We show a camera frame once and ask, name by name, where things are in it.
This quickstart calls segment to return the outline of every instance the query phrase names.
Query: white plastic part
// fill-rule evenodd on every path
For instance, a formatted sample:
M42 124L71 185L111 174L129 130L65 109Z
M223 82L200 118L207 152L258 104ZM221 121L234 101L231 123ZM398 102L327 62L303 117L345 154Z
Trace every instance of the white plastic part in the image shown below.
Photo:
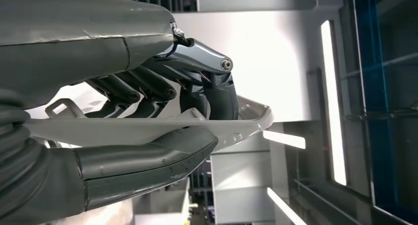
M234 145L273 123L270 107L238 96L238 120L207 120L195 108L169 118L32 119L32 135L78 146L142 145L182 127L202 125L219 139L215 150Z
M67 108L63 109L59 113L56 113L54 110L60 106L67 107ZM80 117L80 118L86 117L83 111L75 104L75 102L73 102L69 98L61 98L57 100L56 102L54 102L53 104L45 108L45 112L50 118L54 118L54 117L68 118L68 116Z

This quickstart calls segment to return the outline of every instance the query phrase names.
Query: robotic hand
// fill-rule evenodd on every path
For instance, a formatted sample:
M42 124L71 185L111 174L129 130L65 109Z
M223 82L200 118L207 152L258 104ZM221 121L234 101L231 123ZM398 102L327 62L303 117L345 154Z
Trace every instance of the robotic hand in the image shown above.
M199 126L145 145L48 149L29 138L31 109L60 87L88 82L108 96L99 112L155 117L183 86L182 111L236 119L232 61L185 39L164 8L128 0L0 0L0 223L39 224L167 186L192 172L218 139Z

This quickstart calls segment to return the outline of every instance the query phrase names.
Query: metal screw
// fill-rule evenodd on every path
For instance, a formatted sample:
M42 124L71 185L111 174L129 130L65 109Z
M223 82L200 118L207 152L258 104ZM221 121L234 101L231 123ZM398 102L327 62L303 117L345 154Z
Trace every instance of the metal screw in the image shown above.
M232 62L230 60L224 60L224 61L222 61L222 68L225 71L232 70Z
M176 96L176 92L172 88L166 89L166 96L169 98L174 98Z
M174 33L181 34L181 29L179 28L173 28Z
M128 98L136 101L139 99L139 94L137 92L132 91L128 94Z

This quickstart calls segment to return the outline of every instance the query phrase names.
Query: ceiling light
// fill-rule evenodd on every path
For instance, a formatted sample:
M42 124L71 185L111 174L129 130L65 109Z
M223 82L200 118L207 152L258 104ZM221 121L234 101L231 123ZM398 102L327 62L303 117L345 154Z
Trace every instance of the ceiling light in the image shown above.
M263 131L263 137L271 141L297 147L300 149L306 148L305 138L303 137L294 136L294 135L286 135L286 134L268 131L268 130Z
M271 188L267 188L267 195L295 225L307 225Z
M343 138L341 134L340 107L338 103L337 80L334 65L334 49L332 46L331 23L329 21L325 21L321 25L321 34L325 64L326 91L328 96L329 129L331 133L334 180L342 185L347 185Z

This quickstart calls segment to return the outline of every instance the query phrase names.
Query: white plastic tray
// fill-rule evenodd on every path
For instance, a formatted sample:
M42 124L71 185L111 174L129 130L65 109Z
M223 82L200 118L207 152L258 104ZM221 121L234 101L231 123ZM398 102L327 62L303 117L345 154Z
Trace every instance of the white plastic tray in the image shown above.
M207 120L195 108L170 118L32 119L32 135L77 146L142 145L172 130L202 125L219 139L215 150L234 145L273 123L270 107L238 97L238 120Z

